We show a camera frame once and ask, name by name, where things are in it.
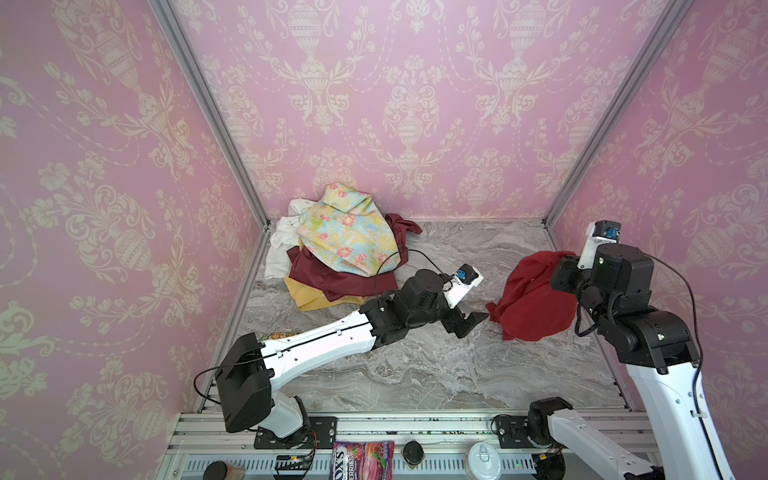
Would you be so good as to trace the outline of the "red cloth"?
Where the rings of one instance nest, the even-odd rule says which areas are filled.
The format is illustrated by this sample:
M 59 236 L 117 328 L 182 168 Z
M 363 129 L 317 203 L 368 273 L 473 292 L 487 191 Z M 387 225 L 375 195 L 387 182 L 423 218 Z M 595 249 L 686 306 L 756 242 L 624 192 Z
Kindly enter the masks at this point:
M 497 302 L 486 308 L 501 326 L 504 341 L 537 342 L 567 330 L 576 316 L 573 295 L 554 290 L 550 282 L 570 251 L 539 251 L 523 258 L 511 272 Z

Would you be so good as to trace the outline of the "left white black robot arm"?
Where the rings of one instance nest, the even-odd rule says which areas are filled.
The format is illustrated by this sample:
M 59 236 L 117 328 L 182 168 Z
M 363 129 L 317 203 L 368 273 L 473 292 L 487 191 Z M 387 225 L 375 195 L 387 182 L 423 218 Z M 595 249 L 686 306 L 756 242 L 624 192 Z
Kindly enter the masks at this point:
M 391 345 L 417 328 L 439 323 L 462 339 L 487 319 L 463 313 L 460 302 L 484 280 L 469 264 L 455 274 L 421 269 L 403 286 L 374 297 L 328 325 L 290 337 L 236 339 L 213 370 L 228 433 L 266 431 L 284 443 L 298 443 L 310 430 L 303 401 L 281 389 L 295 378 L 336 360 Z

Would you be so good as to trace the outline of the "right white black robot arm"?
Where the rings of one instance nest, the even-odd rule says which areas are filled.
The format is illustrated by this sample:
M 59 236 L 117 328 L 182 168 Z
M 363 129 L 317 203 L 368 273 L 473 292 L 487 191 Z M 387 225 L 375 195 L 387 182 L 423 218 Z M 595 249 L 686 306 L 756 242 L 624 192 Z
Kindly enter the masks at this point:
M 563 446 L 603 479 L 731 479 L 701 385 L 704 355 L 678 315 L 650 304 L 656 259 L 620 243 L 595 248 L 592 264 L 568 255 L 551 286 L 576 298 L 634 382 L 661 462 L 629 452 L 560 397 L 531 404 L 527 433 L 539 447 Z

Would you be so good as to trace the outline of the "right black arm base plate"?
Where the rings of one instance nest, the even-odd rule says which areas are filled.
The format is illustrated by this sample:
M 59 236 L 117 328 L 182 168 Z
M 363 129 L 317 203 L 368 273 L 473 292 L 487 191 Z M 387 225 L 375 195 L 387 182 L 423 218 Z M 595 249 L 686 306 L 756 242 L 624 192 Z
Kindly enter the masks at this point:
M 529 436 L 528 419 L 526 416 L 496 415 L 491 420 L 490 429 L 496 436 L 501 449 L 531 449 L 539 447 Z

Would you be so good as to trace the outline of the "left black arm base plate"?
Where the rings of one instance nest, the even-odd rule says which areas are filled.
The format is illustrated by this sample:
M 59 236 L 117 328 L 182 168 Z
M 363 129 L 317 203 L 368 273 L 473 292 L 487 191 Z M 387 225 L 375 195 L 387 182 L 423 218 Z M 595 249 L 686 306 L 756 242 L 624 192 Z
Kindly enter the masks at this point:
M 287 437 L 258 428 L 253 447 L 256 450 L 331 449 L 336 440 L 338 418 L 310 416 L 302 427 Z

